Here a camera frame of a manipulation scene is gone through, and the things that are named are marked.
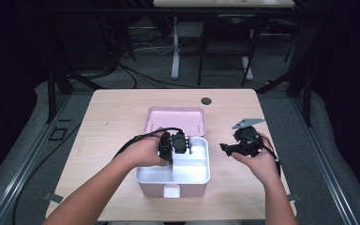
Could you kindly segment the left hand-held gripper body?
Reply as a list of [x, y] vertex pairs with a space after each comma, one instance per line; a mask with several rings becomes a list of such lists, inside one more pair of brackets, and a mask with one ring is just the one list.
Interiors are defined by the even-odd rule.
[[190, 148], [190, 138], [183, 132], [171, 134], [165, 131], [158, 143], [158, 155], [165, 160], [169, 160], [169, 157], [173, 157], [174, 154], [185, 154]]

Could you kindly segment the white plastic divided tray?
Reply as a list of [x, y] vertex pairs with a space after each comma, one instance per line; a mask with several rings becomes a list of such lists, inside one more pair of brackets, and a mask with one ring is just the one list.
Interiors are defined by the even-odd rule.
[[209, 150], [206, 139], [190, 138], [185, 154], [174, 153], [172, 164], [161, 167], [139, 167], [136, 180], [140, 184], [205, 184], [210, 179]]

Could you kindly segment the black chair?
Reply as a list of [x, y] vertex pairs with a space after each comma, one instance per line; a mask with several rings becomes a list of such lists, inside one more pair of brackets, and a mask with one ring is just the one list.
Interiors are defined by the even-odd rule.
[[205, 70], [225, 70], [218, 60], [239, 59], [241, 65], [233, 70], [243, 72], [241, 85], [248, 80], [251, 62], [260, 33], [267, 20], [257, 15], [217, 15], [204, 22], [199, 46], [198, 85]]

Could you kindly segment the white-legged background desk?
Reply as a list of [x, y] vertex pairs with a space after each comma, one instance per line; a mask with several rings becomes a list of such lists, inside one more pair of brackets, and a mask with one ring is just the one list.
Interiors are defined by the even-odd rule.
[[[161, 8], [292, 8], [293, 0], [154, 0]], [[180, 50], [177, 17], [173, 16], [172, 79], [179, 78]]]

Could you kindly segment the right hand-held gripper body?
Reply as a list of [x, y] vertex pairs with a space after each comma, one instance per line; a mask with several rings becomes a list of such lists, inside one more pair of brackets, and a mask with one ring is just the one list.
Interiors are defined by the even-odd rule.
[[254, 125], [263, 121], [264, 118], [244, 118], [232, 126], [235, 130], [233, 137], [241, 148], [239, 154], [252, 157], [259, 154], [259, 150], [263, 147], [263, 139]]

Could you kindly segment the person's right hand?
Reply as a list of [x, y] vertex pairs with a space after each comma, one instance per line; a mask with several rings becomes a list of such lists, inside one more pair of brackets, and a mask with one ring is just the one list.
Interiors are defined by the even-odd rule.
[[239, 153], [232, 153], [232, 157], [247, 165], [265, 188], [273, 188], [274, 186], [278, 186], [281, 181], [278, 175], [276, 161], [270, 154], [272, 150], [271, 143], [263, 133], [261, 133], [261, 136], [263, 149], [256, 157], [247, 157]]

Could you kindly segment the pink plastic storage box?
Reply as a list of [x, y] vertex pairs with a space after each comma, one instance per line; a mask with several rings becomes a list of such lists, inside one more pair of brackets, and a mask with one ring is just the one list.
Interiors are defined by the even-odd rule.
[[[164, 128], [171, 134], [183, 132], [187, 137], [204, 138], [206, 133], [204, 109], [187, 106], [155, 106], [148, 110], [144, 132], [149, 134]], [[140, 184], [146, 196], [163, 198], [200, 197], [205, 184]]]

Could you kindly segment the person's left hand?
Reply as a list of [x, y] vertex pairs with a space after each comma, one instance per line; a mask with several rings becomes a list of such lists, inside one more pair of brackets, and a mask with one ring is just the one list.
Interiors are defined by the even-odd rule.
[[132, 170], [137, 167], [167, 166], [169, 161], [158, 155], [159, 137], [148, 137], [131, 144], [116, 159]]

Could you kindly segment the black metal stand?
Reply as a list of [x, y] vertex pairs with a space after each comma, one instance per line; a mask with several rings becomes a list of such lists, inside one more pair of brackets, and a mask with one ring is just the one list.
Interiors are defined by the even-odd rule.
[[74, 87], [69, 81], [70, 78], [75, 79], [94, 90], [102, 89], [102, 86], [88, 80], [72, 69], [66, 67], [52, 68], [47, 79], [49, 105], [47, 123], [51, 123], [57, 114], [55, 88], [58, 87], [64, 95], [71, 95], [74, 91]]
[[284, 83], [288, 80], [291, 81], [286, 94], [289, 98], [298, 98], [301, 91], [303, 93], [303, 104], [302, 104], [302, 118], [306, 124], [310, 127], [310, 103], [312, 96], [312, 83], [314, 79], [314, 72], [310, 68], [295, 68], [282, 76], [274, 79], [269, 84], [264, 85], [256, 90], [257, 94], [263, 94], [273, 89], [274, 87]]

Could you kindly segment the aluminium floor rail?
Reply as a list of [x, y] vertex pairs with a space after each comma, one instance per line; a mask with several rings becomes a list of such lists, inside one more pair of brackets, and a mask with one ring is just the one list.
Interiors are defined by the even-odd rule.
[[71, 95], [58, 98], [56, 114], [51, 122], [47, 123], [48, 99], [39, 97], [30, 120], [0, 166], [0, 225], [34, 171], [42, 147], [48, 141], [48, 134], [53, 131], [57, 116], [66, 108], [70, 98]]
[[338, 213], [344, 223], [344, 225], [360, 225], [357, 218], [351, 209], [349, 201], [347, 200], [343, 189], [341, 188], [332, 167], [327, 160], [322, 146], [317, 139], [312, 126], [310, 126], [302, 114], [302, 103], [298, 98], [290, 98], [290, 102], [297, 113], [297, 118], [300, 121], [303, 130], [306, 132], [308, 139], [312, 145], [312, 152], [315, 157], [315, 161], [322, 174], [322, 178], [329, 190], [329, 193], [333, 199], [333, 202], [338, 210]]

